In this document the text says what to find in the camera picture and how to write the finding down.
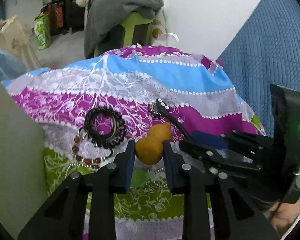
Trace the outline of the person right hand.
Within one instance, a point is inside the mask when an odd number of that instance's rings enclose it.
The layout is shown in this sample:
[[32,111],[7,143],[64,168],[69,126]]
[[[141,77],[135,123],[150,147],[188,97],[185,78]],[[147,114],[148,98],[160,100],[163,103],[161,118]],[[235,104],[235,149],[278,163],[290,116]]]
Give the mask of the person right hand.
[[270,222],[279,234],[285,239],[300,220],[300,201],[295,204],[275,203],[270,209]]

